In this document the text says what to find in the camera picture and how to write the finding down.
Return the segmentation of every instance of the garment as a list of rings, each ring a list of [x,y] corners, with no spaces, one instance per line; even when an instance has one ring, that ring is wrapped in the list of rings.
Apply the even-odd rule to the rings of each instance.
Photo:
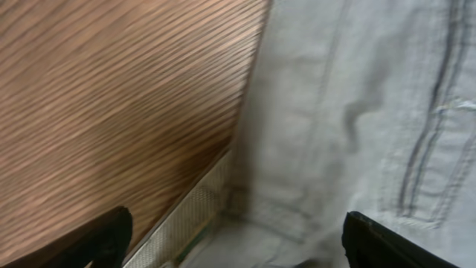
[[[222,228],[190,267],[348,267],[360,211],[476,264],[472,0],[276,0],[247,89]]]

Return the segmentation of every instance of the wooden surface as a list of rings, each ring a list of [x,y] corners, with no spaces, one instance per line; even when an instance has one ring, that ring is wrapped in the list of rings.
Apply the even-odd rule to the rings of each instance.
[[[116,205],[134,245],[230,141],[264,1],[0,3],[0,265]]]

